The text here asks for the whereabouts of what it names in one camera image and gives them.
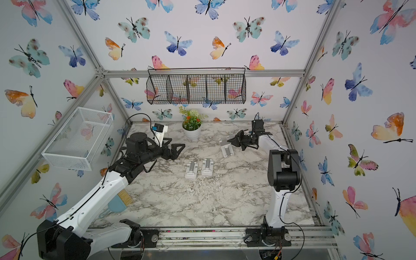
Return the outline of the grey folding phone stand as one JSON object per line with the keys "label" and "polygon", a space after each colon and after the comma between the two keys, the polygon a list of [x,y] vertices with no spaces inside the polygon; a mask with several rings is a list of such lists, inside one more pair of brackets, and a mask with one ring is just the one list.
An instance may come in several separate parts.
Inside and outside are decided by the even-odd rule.
{"label": "grey folding phone stand", "polygon": [[228,158],[235,154],[232,148],[232,144],[227,140],[219,139],[219,145],[221,147],[221,152],[224,158]]}

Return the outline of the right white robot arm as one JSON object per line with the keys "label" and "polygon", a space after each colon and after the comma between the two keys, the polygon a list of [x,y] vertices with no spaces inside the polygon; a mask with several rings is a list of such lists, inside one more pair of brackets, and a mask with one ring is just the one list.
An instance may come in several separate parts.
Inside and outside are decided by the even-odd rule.
{"label": "right white robot arm", "polygon": [[262,119],[251,122],[251,131],[241,130],[227,142],[243,151],[247,148],[262,149],[269,154],[268,183],[271,187],[271,201],[264,217],[264,225],[268,228],[281,228],[284,221],[290,195],[301,184],[299,153],[295,149],[284,148],[264,128]]}

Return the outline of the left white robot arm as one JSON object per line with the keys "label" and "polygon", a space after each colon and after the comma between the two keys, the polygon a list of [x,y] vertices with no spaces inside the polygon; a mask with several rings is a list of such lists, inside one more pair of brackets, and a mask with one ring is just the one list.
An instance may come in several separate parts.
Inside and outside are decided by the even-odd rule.
{"label": "left white robot arm", "polygon": [[122,156],[75,206],[54,221],[45,220],[37,228],[39,257],[43,260],[86,260],[115,245],[144,249],[150,241],[141,226],[128,219],[101,231],[88,232],[101,211],[142,172],[158,159],[176,160],[185,144],[170,138],[153,140],[146,133],[133,133],[122,147]]}

